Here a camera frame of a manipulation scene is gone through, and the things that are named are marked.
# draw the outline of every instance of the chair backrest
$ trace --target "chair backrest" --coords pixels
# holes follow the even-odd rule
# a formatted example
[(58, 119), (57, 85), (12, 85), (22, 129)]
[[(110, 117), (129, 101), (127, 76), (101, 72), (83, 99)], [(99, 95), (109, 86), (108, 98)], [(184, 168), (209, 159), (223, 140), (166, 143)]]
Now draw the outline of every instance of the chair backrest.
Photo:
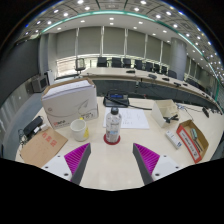
[(107, 67), (107, 57), (98, 57), (97, 67)]
[(151, 72), (152, 71), (152, 69), (153, 69), (153, 64), (151, 63), (151, 62), (146, 62), (145, 63), (145, 70), (147, 71), (147, 72)]
[(135, 60), (135, 68), (142, 70), (142, 60)]
[(168, 70), (168, 77), (176, 79), (177, 78), (177, 73), (172, 71), (172, 70)]
[(121, 62), (121, 58), (113, 58), (112, 57), (112, 67), (115, 68), (121, 68), (122, 67), (122, 62)]
[(75, 70), (76, 71), (82, 71), (85, 70), (86, 66), (85, 66), (85, 60), (84, 58), (76, 58), (75, 60)]
[(123, 58), (123, 67), (131, 68), (131, 59), (130, 58)]

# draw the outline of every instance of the office chair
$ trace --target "office chair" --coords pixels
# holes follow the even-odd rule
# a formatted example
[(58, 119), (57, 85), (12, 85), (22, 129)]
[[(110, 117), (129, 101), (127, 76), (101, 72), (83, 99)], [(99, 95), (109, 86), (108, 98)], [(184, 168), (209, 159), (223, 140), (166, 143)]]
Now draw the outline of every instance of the office chair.
[(162, 66), (161, 74), (163, 74), (163, 75), (166, 75), (167, 74), (167, 67)]
[(107, 58), (106, 57), (98, 57), (97, 67), (108, 67)]
[(75, 70), (77, 71), (77, 74), (75, 74), (75, 76), (79, 76), (81, 74), (82, 70), (85, 70), (86, 66), (85, 66), (85, 60), (84, 58), (76, 58), (75, 59)]
[(145, 71), (153, 72), (152, 69), (153, 69), (153, 64), (151, 62), (146, 62), (145, 63)]
[(176, 79), (177, 78), (177, 73), (172, 71), (172, 70), (168, 70), (168, 77)]
[(123, 58), (123, 68), (131, 68), (131, 59)]
[(136, 69), (142, 70), (142, 60), (135, 60), (135, 66)]
[(159, 73), (160, 66), (158, 64), (154, 64), (153, 70), (154, 70), (154, 72)]
[(113, 67), (113, 68), (122, 68), (121, 58), (113, 58), (112, 57), (111, 67)]

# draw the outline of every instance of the paper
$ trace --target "paper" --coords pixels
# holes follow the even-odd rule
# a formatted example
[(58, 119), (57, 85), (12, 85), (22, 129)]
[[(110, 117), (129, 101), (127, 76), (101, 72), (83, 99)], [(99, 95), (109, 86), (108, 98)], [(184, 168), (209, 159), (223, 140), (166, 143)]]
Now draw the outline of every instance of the paper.
[(42, 99), (51, 98), (55, 96), (60, 96), (63, 94), (74, 93), (78, 91), (82, 91), (88, 88), (94, 87), (91, 85), (87, 80), (83, 80), (80, 82), (73, 82), (62, 86), (57, 86), (51, 88), (43, 97)]
[[(110, 113), (111, 107), (106, 107), (103, 127), (106, 127), (106, 115)], [(149, 129), (148, 121), (142, 109), (127, 109), (119, 108), (119, 113), (122, 116), (121, 128), (133, 129)]]

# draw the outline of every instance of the cable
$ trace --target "cable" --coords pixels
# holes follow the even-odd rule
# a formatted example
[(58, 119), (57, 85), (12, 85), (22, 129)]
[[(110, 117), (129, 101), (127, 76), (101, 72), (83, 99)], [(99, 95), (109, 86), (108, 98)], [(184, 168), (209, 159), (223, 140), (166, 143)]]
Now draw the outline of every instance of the cable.
[(112, 98), (110, 98), (110, 97), (108, 97), (108, 96), (105, 96), (104, 98), (105, 98), (105, 99), (108, 99), (108, 100), (110, 100), (110, 101), (112, 101), (112, 102), (119, 103), (119, 104), (121, 104), (121, 105), (127, 106), (127, 107), (134, 107), (134, 108), (143, 109), (143, 110), (152, 110), (151, 108), (136, 107), (136, 106), (132, 106), (132, 105), (130, 105), (130, 104), (122, 103), (122, 102), (120, 102), (120, 101), (118, 101), (118, 100), (115, 100), (115, 99), (112, 99)]

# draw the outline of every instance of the water bottle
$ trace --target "water bottle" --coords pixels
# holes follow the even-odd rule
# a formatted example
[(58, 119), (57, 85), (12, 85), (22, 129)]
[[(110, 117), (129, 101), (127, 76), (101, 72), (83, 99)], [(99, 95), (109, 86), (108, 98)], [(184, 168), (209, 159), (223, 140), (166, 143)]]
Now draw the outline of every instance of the water bottle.
[(106, 116), (106, 139), (110, 143), (117, 142), (120, 135), (122, 117), (117, 107), (112, 107)]

